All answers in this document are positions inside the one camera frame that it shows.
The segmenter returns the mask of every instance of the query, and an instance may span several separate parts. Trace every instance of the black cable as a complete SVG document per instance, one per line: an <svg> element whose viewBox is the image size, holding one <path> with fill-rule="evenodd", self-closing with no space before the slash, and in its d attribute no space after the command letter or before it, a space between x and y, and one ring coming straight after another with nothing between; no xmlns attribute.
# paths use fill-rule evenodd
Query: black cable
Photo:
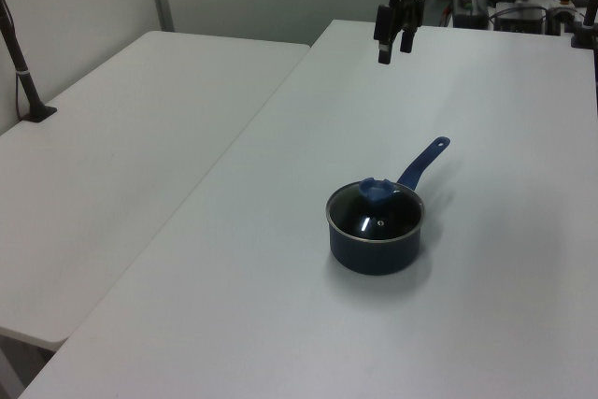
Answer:
<svg viewBox="0 0 598 399"><path fill-rule="evenodd" d="M548 10L546 8L540 7L540 6L512 7L512 8L503 9L502 11L499 11L498 13L494 13L488 19L492 20L494 18L497 18L498 16L503 16L504 14L514 13L517 11L523 11L525 9L541 9L544 11L545 17L548 14Z"/></svg>
<svg viewBox="0 0 598 399"><path fill-rule="evenodd" d="M19 74L15 74L15 108L17 109L17 118L22 121L19 111Z"/></svg>
<svg viewBox="0 0 598 399"><path fill-rule="evenodd" d="M12 20L12 14L10 13L10 8L8 7L7 0L2 1L2 8L8 15L8 19L10 20L10 26L12 27L12 31L15 31L15 22Z"/></svg>

